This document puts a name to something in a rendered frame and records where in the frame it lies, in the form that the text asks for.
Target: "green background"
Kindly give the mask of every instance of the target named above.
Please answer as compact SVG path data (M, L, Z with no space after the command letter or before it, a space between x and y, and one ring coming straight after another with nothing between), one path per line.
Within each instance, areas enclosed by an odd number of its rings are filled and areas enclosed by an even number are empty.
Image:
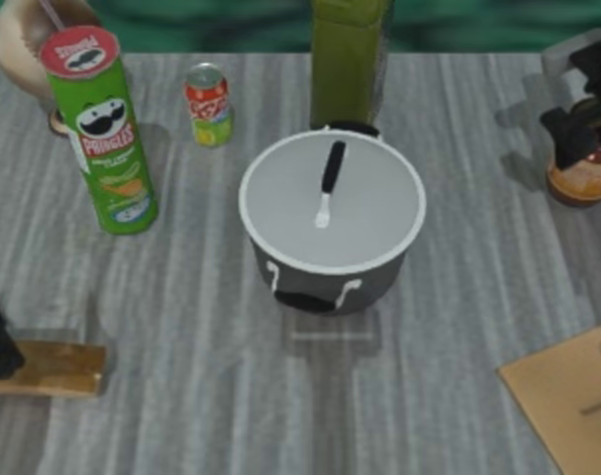
M127 51L309 50L310 0L89 3ZM391 48L539 50L596 27L601 0L396 0Z

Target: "brown folder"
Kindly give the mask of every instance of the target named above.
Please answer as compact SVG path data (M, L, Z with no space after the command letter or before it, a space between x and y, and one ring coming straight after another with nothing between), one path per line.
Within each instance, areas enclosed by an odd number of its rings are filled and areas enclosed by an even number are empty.
M499 374L564 475L601 475L601 327Z

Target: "chip image on can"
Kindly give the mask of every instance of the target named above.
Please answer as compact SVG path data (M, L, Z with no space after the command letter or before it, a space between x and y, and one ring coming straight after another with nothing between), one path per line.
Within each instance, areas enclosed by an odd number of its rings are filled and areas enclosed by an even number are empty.
M117 38L68 28L48 38L40 58L100 226L114 235L146 230L158 205Z

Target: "red and green can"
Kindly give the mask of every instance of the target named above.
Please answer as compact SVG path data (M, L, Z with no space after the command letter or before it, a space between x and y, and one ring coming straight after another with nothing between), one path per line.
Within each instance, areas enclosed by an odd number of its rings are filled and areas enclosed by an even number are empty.
M146 230L158 207L117 38L98 27L51 35L40 52L101 228Z
M228 80L210 62L193 66L186 75L185 98L197 143L218 146L232 137L234 113L230 104Z

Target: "green bottle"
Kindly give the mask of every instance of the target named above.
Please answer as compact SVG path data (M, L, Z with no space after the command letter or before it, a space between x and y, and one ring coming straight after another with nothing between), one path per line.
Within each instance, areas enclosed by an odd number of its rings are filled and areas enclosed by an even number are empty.
M373 125L394 0L312 0L311 128Z

